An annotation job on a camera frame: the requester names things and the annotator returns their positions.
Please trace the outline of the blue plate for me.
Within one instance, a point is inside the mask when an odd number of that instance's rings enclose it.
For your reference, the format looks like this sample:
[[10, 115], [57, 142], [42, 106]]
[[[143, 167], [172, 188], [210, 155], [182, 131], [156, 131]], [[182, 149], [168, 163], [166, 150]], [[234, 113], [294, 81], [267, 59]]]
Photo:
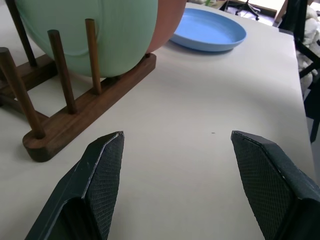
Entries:
[[170, 40], [196, 51], [225, 52], [240, 45], [246, 37], [246, 30], [228, 17], [186, 8]]

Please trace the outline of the wooden dish rack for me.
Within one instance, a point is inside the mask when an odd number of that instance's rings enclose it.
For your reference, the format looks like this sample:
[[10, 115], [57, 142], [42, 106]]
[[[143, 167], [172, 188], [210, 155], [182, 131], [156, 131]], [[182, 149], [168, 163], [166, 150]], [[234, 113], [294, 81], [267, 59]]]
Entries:
[[[145, 53], [131, 70], [101, 77], [95, 21], [87, 18], [91, 76], [75, 73], [68, 69], [59, 31], [47, 32], [53, 53], [50, 57], [26, 32], [16, 0], [4, 2], [27, 62], [16, 65], [9, 47], [0, 44], [0, 106], [7, 105], [26, 117], [30, 131], [22, 139], [23, 146], [34, 161], [46, 162], [150, 74], [156, 67], [157, 57]], [[35, 110], [28, 92], [54, 77], [60, 79], [65, 107], [46, 116]]]

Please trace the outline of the pink plate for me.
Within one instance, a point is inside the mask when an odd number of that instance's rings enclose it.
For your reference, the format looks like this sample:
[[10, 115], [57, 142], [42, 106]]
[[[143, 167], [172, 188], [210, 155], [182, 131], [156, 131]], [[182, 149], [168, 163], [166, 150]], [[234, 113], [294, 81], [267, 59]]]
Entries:
[[158, 0], [156, 25], [147, 54], [162, 47], [176, 31], [187, 0]]

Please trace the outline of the black chair frame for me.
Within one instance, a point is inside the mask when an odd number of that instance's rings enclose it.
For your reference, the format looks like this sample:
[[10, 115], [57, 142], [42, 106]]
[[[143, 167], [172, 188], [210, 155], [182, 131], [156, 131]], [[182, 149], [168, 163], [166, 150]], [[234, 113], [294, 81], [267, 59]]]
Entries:
[[313, 120], [310, 142], [320, 127], [320, 16], [308, 4], [309, 0], [287, 0], [285, 14], [278, 28], [293, 34], [305, 114]]

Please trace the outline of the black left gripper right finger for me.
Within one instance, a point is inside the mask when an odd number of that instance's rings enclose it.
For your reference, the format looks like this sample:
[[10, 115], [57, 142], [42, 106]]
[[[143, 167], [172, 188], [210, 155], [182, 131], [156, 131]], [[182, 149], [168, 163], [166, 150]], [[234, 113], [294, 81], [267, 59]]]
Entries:
[[234, 130], [242, 186], [265, 240], [320, 240], [320, 187], [273, 141]]

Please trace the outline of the green plate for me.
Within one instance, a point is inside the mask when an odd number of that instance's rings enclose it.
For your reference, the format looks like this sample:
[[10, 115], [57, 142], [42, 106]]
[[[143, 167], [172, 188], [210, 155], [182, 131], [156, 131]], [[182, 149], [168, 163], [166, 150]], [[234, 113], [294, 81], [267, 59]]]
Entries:
[[90, 77], [86, 19], [95, 21], [101, 77], [122, 75], [143, 58], [156, 26], [158, 0], [15, 0], [29, 37], [53, 57], [49, 30], [59, 31], [67, 67]]

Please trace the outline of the white plush toy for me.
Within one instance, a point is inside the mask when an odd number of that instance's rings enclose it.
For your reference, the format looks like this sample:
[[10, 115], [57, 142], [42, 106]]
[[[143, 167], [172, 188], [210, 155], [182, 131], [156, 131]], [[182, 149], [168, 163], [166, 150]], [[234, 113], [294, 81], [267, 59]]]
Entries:
[[[320, 18], [318, 18], [317, 12], [309, 5], [306, 8], [305, 26], [303, 44], [310, 49], [317, 57], [320, 58]], [[296, 57], [298, 62], [298, 70], [302, 71], [311, 65], [312, 61], [298, 50], [296, 51]], [[300, 79], [301, 92], [304, 96], [308, 87], [313, 82], [313, 76], [316, 76], [317, 71], [312, 70], [306, 76]]]

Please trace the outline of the black office chair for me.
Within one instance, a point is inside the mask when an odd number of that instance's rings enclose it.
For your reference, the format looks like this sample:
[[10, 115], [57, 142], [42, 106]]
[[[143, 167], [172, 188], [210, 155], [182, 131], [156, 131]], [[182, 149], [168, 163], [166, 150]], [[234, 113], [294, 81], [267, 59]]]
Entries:
[[245, 3], [231, 3], [230, 0], [227, 0], [224, 4], [224, 7], [221, 9], [225, 12], [228, 11], [228, 7], [236, 8], [235, 15], [238, 16], [240, 12], [247, 11], [255, 16], [255, 20], [258, 21], [260, 19], [261, 10], [259, 8], [254, 7], [249, 3], [249, 0], [246, 0]]

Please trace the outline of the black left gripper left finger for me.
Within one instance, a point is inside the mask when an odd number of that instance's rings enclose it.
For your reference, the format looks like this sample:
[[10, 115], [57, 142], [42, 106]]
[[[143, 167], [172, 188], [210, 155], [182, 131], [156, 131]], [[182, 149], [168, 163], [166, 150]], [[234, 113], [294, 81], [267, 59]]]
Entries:
[[24, 240], [107, 240], [124, 142], [123, 131], [91, 142], [57, 183]]

